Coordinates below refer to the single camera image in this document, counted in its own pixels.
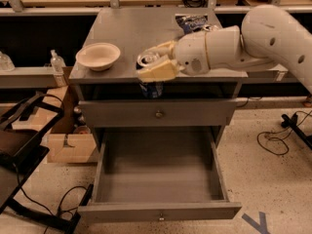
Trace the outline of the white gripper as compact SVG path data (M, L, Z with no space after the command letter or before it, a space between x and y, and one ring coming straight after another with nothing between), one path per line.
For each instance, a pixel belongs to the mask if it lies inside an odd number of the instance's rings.
M178 64L184 67L182 72L190 76L221 68L258 72L276 65L269 58L256 58L247 53L238 26L190 33L178 41L149 48L147 52L156 55L139 56L136 62L137 77L143 83L175 79L179 73Z

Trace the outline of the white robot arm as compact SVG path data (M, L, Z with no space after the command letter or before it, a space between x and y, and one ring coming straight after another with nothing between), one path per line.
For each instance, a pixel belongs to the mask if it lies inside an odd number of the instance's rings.
M227 68L259 72L283 65L312 93L312 35L288 12L257 6L240 26L188 33L138 55L137 78L143 83L173 80Z

